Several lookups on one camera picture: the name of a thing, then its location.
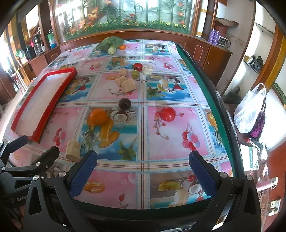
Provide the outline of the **lone beige block far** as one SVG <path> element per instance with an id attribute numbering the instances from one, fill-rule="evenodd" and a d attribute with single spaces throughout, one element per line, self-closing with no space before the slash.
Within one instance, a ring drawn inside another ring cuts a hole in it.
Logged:
<path id="1" fill-rule="evenodd" d="M 99 68 L 99 67 L 101 67 L 100 62 L 99 62 L 99 61 L 96 61 L 96 62 L 94 63 L 94 67 L 95 67 L 95 68 Z"/>

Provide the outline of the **large orange fruit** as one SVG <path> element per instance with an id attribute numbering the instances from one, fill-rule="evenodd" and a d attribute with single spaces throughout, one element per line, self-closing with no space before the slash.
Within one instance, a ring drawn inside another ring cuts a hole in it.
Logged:
<path id="1" fill-rule="evenodd" d="M 97 108 L 90 112 L 87 124 L 89 126 L 101 126 L 105 124 L 108 120 L 108 114 L 105 110 Z"/>

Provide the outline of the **green water bottle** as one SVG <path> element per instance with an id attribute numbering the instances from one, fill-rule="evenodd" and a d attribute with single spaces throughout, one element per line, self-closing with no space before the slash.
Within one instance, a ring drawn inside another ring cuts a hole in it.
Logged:
<path id="1" fill-rule="evenodd" d="M 53 33 L 53 30 L 52 29 L 49 29 L 48 30 L 48 42 L 50 44 L 50 48 L 53 49 L 57 46 L 56 44 L 56 40 L 55 40 L 55 36 L 54 36 L 54 33 Z"/>

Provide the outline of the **purple spray cans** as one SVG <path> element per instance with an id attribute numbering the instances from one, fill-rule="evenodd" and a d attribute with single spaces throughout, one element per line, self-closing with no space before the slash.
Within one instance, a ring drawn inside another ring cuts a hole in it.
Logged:
<path id="1" fill-rule="evenodd" d="M 208 42 L 213 45 L 217 45 L 220 38 L 220 32 L 216 29 L 212 29 L 209 33 Z"/>

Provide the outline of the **green round fruit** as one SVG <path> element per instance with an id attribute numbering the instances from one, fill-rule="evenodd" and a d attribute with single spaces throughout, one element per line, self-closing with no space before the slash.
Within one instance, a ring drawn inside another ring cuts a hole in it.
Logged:
<path id="1" fill-rule="evenodd" d="M 134 80 L 137 80 L 140 77 L 140 72 L 138 70 L 133 70 L 132 73 L 131 73 L 131 77 Z"/>

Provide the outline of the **dark purple round fruit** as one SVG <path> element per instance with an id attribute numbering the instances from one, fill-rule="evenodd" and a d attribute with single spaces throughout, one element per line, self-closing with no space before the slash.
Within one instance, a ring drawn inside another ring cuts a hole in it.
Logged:
<path id="1" fill-rule="evenodd" d="M 127 110 L 127 109 L 129 109 L 131 107 L 131 100 L 129 98 L 122 98 L 118 102 L 118 106 L 122 110 Z"/>

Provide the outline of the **white plastic bag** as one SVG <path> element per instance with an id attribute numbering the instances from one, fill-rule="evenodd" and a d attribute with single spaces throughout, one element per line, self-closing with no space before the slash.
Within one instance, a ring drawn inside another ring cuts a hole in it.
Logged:
<path id="1" fill-rule="evenodd" d="M 234 123 L 240 133 L 249 133 L 262 109 L 266 88 L 259 83 L 249 90 L 234 112 Z"/>

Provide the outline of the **colourful fruit print tablecloth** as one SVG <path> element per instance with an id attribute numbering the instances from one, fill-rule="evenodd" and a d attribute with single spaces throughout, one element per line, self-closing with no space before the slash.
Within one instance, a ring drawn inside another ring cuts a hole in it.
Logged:
<path id="1" fill-rule="evenodd" d="M 15 166 L 28 166 L 52 146 L 59 158 L 47 171 L 54 177 L 75 162 L 65 157 L 69 140 L 81 143 L 80 158 L 92 149 L 98 163 L 79 201 L 121 209 L 156 209 L 207 198 L 188 162 L 197 151 L 218 171 L 236 174 L 221 120 L 200 76 L 186 64 L 173 42 L 127 40 L 125 50 L 114 55 L 99 52 L 95 45 L 61 53 L 41 76 L 76 68 L 78 74 L 63 92 L 51 113 L 41 140 L 29 142 L 10 155 Z M 99 61 L 101 67 L 95 68 Z M 115 80 L 121 68 L 131 79 L 134 63 L 154 67 L 151 75 L 135 81 L 136 89 L 125 93 Z M 122 110 L 118 102 L 131 100 Z M 164 107 L 176 111 L 173 121 L 161 119 Z M 108 120 L 89 126 L 94 109 L 103 109 Z"/>

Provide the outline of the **small orange by vegetable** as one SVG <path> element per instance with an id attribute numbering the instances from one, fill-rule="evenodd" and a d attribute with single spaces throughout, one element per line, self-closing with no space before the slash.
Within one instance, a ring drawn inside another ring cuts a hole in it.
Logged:
<path id="1" fill-rule="evenodd" d="M 119 46 L 119 49 L 120 49 L 120 50 L 125 50 L 125 49 L 126 49 L 126 46 L 123 44 L 123 45 Z"/>

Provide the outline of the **red plastic tray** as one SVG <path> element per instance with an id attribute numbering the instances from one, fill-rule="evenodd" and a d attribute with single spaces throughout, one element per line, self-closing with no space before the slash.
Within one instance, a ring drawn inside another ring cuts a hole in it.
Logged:
<path id="1" fill-rule="evenodd" d="M 74 67 L 45 74 L 21 105 L 11 130 L 38 143 L 57 102 L 76 74 Z"/>

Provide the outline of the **black thermos jug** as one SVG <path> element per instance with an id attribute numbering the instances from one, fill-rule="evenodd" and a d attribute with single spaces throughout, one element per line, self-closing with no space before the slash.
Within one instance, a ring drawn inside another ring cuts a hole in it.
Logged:
<path id="1" fill-rule="evenodd" d="M 46 51 L 45 45 L 41 39 L 41 36 L 38 33 L 33 36 L 31 41 L 33 43 L 33 47 L 37 56 Z"/>

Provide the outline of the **large beige block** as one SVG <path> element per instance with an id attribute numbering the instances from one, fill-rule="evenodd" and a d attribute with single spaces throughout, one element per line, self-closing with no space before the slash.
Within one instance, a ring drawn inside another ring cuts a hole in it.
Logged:
<path id="1" fill-rule="evenodd" d="M 131 79 L 127 79 L 121 83 L 121 87 L 125 93 L 134 91 L 136 89 L 135 81 Z"/>

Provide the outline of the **green leafy vegetable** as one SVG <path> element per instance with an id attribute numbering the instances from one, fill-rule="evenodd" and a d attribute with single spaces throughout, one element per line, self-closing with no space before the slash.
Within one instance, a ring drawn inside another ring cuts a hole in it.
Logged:
<path id="1" fill-rule="evenodd" d="M 95 49 L 97 51 L 107 52 L 109 55 L 114 55 L 119 46 L 124 44 L 124 40 L 117 36 L 111 36 L 105 38 L 102 42 L 100 42 Z"/>

